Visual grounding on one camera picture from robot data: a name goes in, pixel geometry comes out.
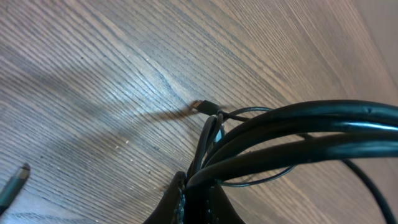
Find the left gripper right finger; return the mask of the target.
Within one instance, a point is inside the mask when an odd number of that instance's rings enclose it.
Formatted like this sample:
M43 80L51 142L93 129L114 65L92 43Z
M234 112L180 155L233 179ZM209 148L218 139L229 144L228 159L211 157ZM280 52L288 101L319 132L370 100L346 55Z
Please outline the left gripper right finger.
M220 185L209 189L207 214L211 224L245 224Z

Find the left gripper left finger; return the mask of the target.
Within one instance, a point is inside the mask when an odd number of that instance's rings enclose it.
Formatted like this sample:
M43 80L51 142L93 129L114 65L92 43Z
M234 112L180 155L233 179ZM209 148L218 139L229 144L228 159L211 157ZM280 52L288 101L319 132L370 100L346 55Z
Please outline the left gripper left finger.
M144 224L181 224L184 223L186 198L183 193L186 173L178 171L158 206L145 220Z

